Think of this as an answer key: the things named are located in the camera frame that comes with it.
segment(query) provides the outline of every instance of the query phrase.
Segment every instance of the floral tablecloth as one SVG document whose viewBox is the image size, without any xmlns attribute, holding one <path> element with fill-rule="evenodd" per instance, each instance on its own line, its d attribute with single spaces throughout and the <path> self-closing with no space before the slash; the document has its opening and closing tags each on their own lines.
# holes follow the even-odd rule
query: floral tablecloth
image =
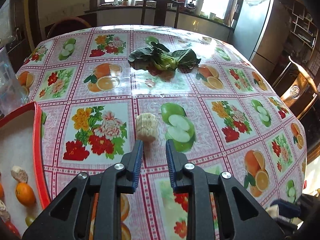
<svg viewBox="0 0 320 240">
<path fill-rule="evenodd" d="M 134 70 L 128 55 L 153 38 L 170 51 L 192 48 L 199 68 L 173 77 Z M 263 207 L 278 198 L 293 202 L 302 192 L 303 126 L 222 41 L 168 27 L 85 29 L 41 42 L 17 76 L 47 115 L 42 158 L 49 199 L 79 172 L 97 174 L 119 162 L 134 145 L 135 117 L 156 116 L 160 136 L 144 146 L 137 192 L 121 198 L 125 239 L 186 238 L 188 195 L 170 187 L 168 138 L 207 172 L 231 172 Z"/>
</svg>

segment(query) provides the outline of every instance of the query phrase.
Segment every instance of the wooden chair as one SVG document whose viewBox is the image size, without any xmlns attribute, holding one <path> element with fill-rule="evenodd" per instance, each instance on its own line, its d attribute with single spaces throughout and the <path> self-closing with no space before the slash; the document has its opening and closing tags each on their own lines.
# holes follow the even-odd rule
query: wooden chair
<svg viewBox="0 0 320 240">
<path fill-rule="evenodd" d="M 51 27 L 47 35 L 47 39 L 50 39 L 52 37 L 55 37 L 61 34 L 73 32 L 73 31 L 79 31 L 87 28 L 92 28 L 92 26 L 84 19 L 81 19 L 79 17 L 67 17 L 56 22 Z"/>
<path fill-rule="evenodd" d="M 142 7 L 142 15 L 141 15 L 141 25 L 144 25 L 144 17 L 146 15 L 146 7 L 147 7 L 147 1 L 153 1 L 156 2 L 156 11 L 155 11 L 155 19 L 153 22 L 154 26 L 164 26 L 165 17 L 167 14 L 167 7 L 168 4 L 174 4 L 177 6 L 176 11 L 176 18 L 174 20 L 174 28 L 177 28 L 178 25 L 178 17 L 179 17 L 179 7 L 184 6 L 183 2 L 176 2 L 173 0 L 143 0 L 143 7 Z"/>
<path fill-rule="evenodd" d="M 280 76 L 273 83 L 272 88 L 274 88 L 281 81 L 281 79 L 288 72 L 288 70 L 292 65 L 295 65 L 297 67 L 299 71 L 299 75 L 297 76 L 296 80 L 291 85 L 291 87 L 281 96 L 281 100 L 285 103 L 285 105 L 288 108 L 290 108 L 297 101 L 297 99 L 302 95 L 302 93 L 304 92 L 308 84 L 312 87 L 316 96 L 297 116 L 298 120 L 300 120 L 310 110 L 310 108 L 314 105 L 316 100 L 320 98 L 320 93 L 316 87 L 316 84 L 314 83 L 313 79 L 309 76 L 307 71 L 302 66 L 294 62 L 290 56 L 289 56 L 289 60 L 290 60 L 289 64 L 286 66 L 286 68 L 282 71 Z"/>
</svg>

